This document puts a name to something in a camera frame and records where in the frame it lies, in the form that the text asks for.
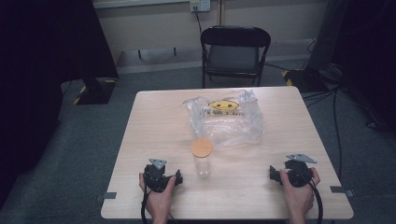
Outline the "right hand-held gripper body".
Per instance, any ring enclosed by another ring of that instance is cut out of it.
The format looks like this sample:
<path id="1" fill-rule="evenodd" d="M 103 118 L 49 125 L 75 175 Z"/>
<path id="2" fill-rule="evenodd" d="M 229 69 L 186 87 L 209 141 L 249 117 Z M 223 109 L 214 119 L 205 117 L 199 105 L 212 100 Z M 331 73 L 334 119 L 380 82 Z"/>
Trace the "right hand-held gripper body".
<path id="1" fill-rule="evenodd" d="M 314 188 L 316 186 L 314 174 L 312 168 L 307 166 L 307 163 L 312 159 L 309 159 L 305 154 L 291 154 L 287 158 L 288 160 L 284 164 L 290 184 L 295 188 L 305 185 Z"/>

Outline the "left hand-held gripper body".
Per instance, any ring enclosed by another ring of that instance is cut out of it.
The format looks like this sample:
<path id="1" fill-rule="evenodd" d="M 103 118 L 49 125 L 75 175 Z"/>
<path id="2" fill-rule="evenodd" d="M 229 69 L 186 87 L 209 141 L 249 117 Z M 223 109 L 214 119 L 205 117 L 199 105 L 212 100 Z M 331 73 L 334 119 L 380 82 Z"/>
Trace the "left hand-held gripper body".
<path id="1" fill-rule="evenodd" d="M 144 169 L 144 192 L 148 193 L 149 189 L 154 192 L 164 192 L 168 187 L 171 176 L 166 176 L 165 160 L 149 159 L 149 164 Z"/>

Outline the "person's left hand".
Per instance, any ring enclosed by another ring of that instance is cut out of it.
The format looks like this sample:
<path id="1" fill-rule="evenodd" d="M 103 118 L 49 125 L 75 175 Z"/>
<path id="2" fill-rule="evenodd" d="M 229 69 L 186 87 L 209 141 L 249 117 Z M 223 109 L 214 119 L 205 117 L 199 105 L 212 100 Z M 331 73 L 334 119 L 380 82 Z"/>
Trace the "person's left hand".
<path id="1" fill-rule="evenodd" d="M 167 219 L 171 208 L 171 196 L 176 184 L 176 178 L 172 176 L 163 192 L 152 191 L 145 183 L 144 174 L 139 174 L 139 187 L 148 195 L 145 205 L 153 219 Z"/>

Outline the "person's right hand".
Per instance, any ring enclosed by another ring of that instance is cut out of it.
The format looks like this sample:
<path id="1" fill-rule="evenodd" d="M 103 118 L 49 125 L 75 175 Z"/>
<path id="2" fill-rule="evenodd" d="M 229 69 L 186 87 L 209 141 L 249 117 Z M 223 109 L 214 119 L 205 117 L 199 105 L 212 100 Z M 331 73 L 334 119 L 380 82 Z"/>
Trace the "person's right hand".
<path id="1" fill-rule="evenodd" d="M 286 205 L 291 216 L 304 216 L 313 207 L 314 192 L 310 185 L 300 188 L 293 187 L 285 170 L 280 170 L 280 177 L 284 189 Z"/>

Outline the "clear glass cup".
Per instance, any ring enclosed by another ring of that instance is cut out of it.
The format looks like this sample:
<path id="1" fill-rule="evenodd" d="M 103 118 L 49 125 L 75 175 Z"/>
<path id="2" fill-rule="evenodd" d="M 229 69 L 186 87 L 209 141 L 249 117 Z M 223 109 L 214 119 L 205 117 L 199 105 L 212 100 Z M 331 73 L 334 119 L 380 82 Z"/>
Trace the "clear glass cup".
<path id="1" fill-rule="evenodd" d="M 207 178 L 212 172 L 212 162 L 209 156 L 194 158 L 196 174 L 201 178 Z"/>

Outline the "round wooden lid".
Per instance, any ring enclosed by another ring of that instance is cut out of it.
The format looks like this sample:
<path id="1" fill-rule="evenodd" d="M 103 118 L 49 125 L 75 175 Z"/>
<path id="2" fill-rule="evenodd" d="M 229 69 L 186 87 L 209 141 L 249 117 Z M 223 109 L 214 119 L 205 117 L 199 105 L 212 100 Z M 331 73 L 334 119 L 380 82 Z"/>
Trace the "round wooden lid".
<path id="1" fill-rule="evenodd" d="M 205 138 L 198 138 L 191 144 L 191 153 L 197 158 L 206 158 L 213 151 L 212 143 Z"/>

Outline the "clear plastic bag yellow print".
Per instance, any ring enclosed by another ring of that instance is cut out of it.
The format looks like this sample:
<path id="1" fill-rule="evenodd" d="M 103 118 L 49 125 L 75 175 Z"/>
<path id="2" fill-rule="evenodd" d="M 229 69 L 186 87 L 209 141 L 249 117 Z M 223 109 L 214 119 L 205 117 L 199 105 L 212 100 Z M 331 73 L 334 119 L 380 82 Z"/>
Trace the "clear plastic bag yellow print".
<path id="1" fill-rule="evenodd" d="M 253 90 L 230 90 L 183 102 L 195 137 L 217 147 L 258 144 L 264 135 L 262 111 Z"/>

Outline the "black stand base yellow stripes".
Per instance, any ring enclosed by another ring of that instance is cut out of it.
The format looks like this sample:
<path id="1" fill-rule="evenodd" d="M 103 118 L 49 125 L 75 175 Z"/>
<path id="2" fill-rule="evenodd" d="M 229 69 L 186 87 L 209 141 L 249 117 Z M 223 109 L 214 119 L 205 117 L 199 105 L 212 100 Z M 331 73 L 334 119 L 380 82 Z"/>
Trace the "black stand base yellow stripes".
<path id="1" fill-rule="evenodd" d="M 296 87 L 300 93 L 327 91 L 321 73 L 315 69 L 294 69 L 283 71 L 282 76 L 288 86 Z"/>
<path id="2" fill-rule="evenodd" d="M 116 84 L 116 79 L 96 79 L 91 85 L 86 84 L 82 87 L 74 104 L 105 105 L 109 102 Z"/>

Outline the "black folding chair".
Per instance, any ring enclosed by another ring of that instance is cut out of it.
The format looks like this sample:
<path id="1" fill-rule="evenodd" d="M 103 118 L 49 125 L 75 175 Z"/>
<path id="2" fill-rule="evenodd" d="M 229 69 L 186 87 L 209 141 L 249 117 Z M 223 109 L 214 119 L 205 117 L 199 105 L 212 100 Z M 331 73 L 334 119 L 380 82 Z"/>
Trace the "black folding chair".
<path id="1" fill-rule="evenodd" d="M 253 26 L 216 25 L 200 35 L 202 47 L 202 86 L 206 78 L 248 78 L 261 84 L 271 36 Z"/>

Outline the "dark curtain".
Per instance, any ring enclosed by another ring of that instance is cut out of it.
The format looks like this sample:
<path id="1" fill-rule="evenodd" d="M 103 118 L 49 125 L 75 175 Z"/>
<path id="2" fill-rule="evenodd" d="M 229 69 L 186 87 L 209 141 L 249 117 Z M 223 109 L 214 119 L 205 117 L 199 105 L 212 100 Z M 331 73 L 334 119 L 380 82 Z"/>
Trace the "dark curtain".
<path id="1" fill-rule="evenodd" d="M 396 132 L 396 0 L 348 0 L 333 60 L 372 123 Z"/>

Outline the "black curtain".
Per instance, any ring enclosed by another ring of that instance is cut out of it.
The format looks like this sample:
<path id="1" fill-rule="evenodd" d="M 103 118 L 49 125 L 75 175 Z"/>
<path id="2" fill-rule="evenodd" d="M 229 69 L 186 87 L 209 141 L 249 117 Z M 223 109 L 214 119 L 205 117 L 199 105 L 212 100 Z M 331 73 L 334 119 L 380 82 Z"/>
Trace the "black curtain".
<path id="1" fill-rule="evenodd" d="M 117 75 L 93 0 L 0 0 L 0 209 L 46 149 L 62 84 Z"/>

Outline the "grey table bracket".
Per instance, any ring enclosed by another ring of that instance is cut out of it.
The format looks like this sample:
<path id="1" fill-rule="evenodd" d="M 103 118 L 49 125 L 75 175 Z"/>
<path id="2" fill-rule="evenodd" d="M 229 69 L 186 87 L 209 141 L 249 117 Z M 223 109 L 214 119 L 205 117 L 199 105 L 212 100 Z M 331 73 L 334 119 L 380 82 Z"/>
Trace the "grey table bracket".
<path id="1" fill-rule="evenodd" d="M 105 199 L 116 199 L 117 192 L 105 192 L 103 194 L 98 194 L 95 198 L 97 202 L 101 202 Z"/>
<path id="2" fill-rule="evenodd" d="M 330 190 L 332 193 L 344 193 L 348 198 L 356 196 L 353 189 L 345 189 L 342 186 L 330 186 Z"/>

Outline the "white wall socket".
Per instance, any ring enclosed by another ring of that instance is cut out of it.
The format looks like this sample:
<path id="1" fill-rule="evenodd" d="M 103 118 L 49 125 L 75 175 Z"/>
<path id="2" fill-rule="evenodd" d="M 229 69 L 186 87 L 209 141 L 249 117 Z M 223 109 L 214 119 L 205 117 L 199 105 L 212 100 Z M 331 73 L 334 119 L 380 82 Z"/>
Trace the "white wall socket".
<path id="1" fill-rule="evenodd" d="M 208 12 L 210 9 L 210 0 L 190 0 L 191 12 Z"/>

